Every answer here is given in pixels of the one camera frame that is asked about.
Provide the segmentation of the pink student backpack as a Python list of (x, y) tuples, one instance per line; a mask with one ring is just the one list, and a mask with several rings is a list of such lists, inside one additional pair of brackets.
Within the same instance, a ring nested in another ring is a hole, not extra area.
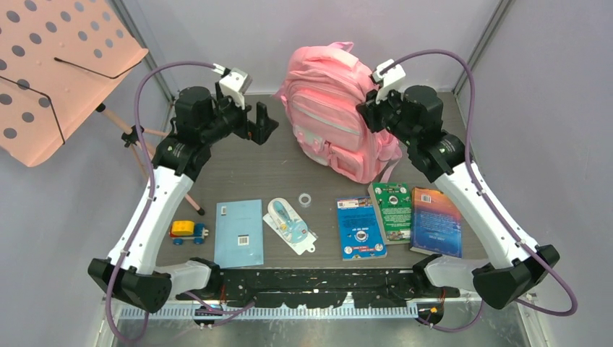
[(360, 184), (387, 182), (400, 143), (386, 131), (370, 132), (357, 112), (374, 83), (352, 48), (348, 41), (298, 48), (275, 96), (306, 156)]

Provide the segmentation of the green paperback book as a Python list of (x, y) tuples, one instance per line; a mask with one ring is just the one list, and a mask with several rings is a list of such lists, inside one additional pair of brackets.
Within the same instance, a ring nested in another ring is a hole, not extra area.
[(413, 205), (407, 183), (374, 182), (369, 185), (368, 193), (384, 243), (409, 244)]

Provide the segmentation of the blue paperback book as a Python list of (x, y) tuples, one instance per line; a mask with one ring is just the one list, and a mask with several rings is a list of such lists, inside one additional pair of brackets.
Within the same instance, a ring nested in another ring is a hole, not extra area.
[(336, 209), (343, 261), (387, 256), (387, 247), (370, 197), (337, 199)]

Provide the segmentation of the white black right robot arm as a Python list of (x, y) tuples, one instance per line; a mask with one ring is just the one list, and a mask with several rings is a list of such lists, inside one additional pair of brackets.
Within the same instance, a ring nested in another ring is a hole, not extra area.
[(414, 265), (415, 292), (428, 297), (441, 287), (462, 288), (502, 309), (540, 284), (546, 267), (560, 260), (559, 252), (552, 245), (539, 245), (487, 194), (462, 140), (442, 128), (443, 102), (437, 92), (416, 85), (403, 93), (391, 90), (384, 100), (377, 100), (377, 94), (369, 91), (356, 107), (367, 128), (386, 131), (406, 145), (411, 164), (451, 200), (487, 255), (472, 261), (436, 252)]

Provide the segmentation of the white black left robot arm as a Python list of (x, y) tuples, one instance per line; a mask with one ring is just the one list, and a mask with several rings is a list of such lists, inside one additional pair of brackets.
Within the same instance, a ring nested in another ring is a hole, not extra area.
[(211, 157), (211, 147), (230, 134), (258, 145), (277, 129), (267, 106), (239, 106), (227, 92), (188, 87), (179, 94), (172, 131), (157, 146), (153, 174), (116, 246), (104, 259), (92, 259), (88, 275), (111, 296), (148, 313), (185, 292), (214, 299), (222, 288), (220, 267), (192, 257), (158, 267), (160, 246), (181, 201)]

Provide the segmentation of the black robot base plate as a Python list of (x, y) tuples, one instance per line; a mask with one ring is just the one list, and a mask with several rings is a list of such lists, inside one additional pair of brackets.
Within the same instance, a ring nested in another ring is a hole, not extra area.
[(454, 299), (457, 288), (437, 288), (424, 277), (400, 268), (228, 269), (216, 270), (202, 300), (230, 307), (254, 303), (258, 308), (337, 308), (347, 299), (359, 309), (401, 307), (412, 299)]

